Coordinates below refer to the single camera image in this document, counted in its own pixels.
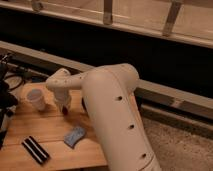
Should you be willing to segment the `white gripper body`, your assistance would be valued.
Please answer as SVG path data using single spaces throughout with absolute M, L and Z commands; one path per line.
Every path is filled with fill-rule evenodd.
M 68 91 L 56 91 L 54 93 L 55 103 L 59 107 L 69 107 L 71 103 L 71 95 Z

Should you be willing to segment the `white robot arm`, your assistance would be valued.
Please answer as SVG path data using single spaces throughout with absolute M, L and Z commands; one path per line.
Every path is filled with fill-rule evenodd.
M 58 107 L 80 89 L 110 171 L 162 171 L 130 95 L 139 74 L 130 64 L 105 65 L 72 75 L 64 68 L 46 80 Z

